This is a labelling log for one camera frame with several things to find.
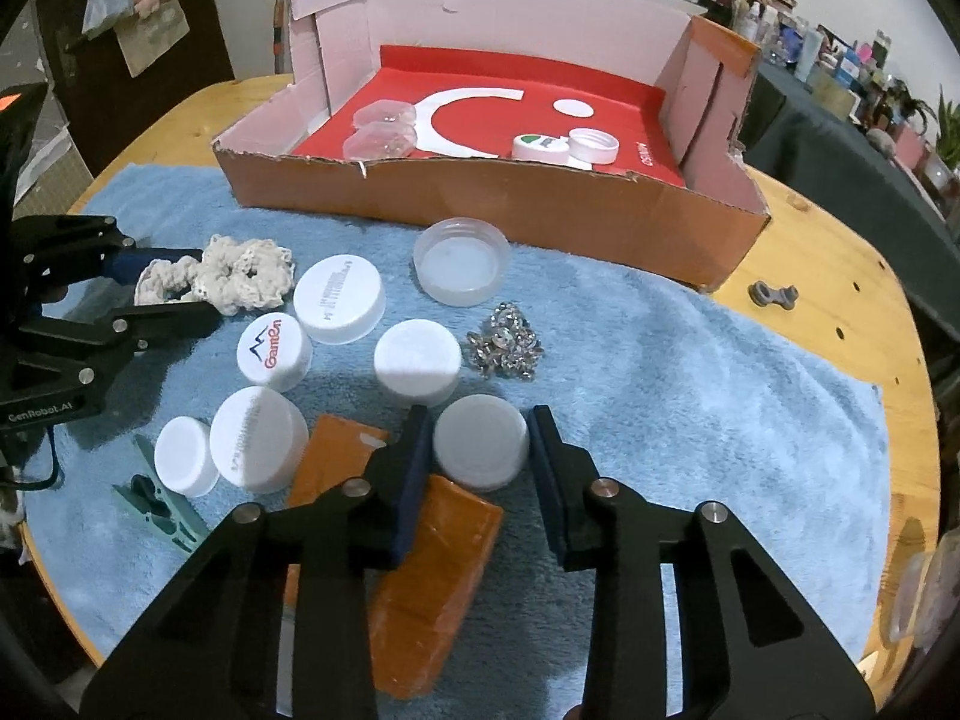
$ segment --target dark doorway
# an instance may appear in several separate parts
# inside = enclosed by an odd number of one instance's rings
[[[112,30],[79,42],[86,0],[37,0],[54,91],[93,175],[200,89],[233,79],[214,0],[179,0],[189,33],[132,79]]]

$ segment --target clear plastic container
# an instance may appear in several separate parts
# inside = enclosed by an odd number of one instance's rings
[[[911,557],[896,593],[890,640],[913,637],[928,652],[960,602],[960,529],[950,531],[934,552]]]
[[[448,218],[424,230],[414,267],[424,292],[448,306],[475,306],[496,295],[510,266],[510,244],[476,218]]]
[[[416,108],[410,103],[401,103],[399,100],[376,100],[376,103],[365,105],[353,114],[353,126],[357,129],[376,122],[412,125],[416,122]]]
[[[402,122],[366,124],[344,141],[347,162],[374,162],[378,159],[400,159],[416,148],[416,132]]]

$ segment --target white plastic lid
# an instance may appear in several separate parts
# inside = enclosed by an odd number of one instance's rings
[[[210,454],[232,485],[275,493],[293,480],[307,438],[306,420],[293,403],[265,386],[248,386],[217,410]]]
[[[313,346],[290,314],[263,314],[237,343],[237,365],[253,384],[285,392],[299,384],[313,361]]]
[[[510,244],[475,218],[448,218],[424,230],[414,245],[416,278],[448,306],[475,306],[496,295],[510,265]]]
[[[338,254],[320,260],[294,289],[294,311],[310,338],[350,343],[376,327],[387,307],[377,269],[363,257]]]
[[[210,429],[192,418],[175,416],[163,426],[154,447],[154,466],[167,490],[196,498],[213,490],[220,478],[210,457]]]
[[[570,130],[570,156],[592,165],[610,165],[620,151],[620,141],[600,129],[577,127]]]
[[[477,493],[509,485],[529,450],[523,415],[493,395],[468,395],[451,403],[433,431],[433,451],[443,473]]]
[[[462,362],[457,338],[429,319],[395,324],[373,351],[376,380],[406,405],[443,403],[457,388]]]
[[[565,165],[570,156],[570,145],[564,138],[552,135],[517,135],[512,157],[526,162],[544,162],[547,165]]]

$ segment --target wooden table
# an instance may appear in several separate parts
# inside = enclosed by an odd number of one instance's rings
[[[202,90],[174,108],[126,148],[77,201],[86,201],[129,163],[216,165],[210,141],[289,82],[289,76],[229,81]],[[835,218],[762,173],[760,184],[773,222],[727,283],[719,302],[756,319],[840,370],[880,384],[890,432],[890,538],[880,597],[865,654],[878,653],[868,678],[883,701],[904,667],[909,640],[886,643],[899,577],[909,557],[936,543],[940,464],[930,382],[904,292],[890,266]],[[747,296],[757,280],[794,284],[797,308],[760,309]],[[37,569],[67,624],[96,664],[103,657],[71,618],[43,568],[42,555],[24,529]]]

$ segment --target dark tablecloth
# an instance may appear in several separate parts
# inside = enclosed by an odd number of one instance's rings
[[[960,250],[909,179],[786,70],[763,65],[740,141],[747,164],[815,202],[893,267],[907,297],[960,341]]]

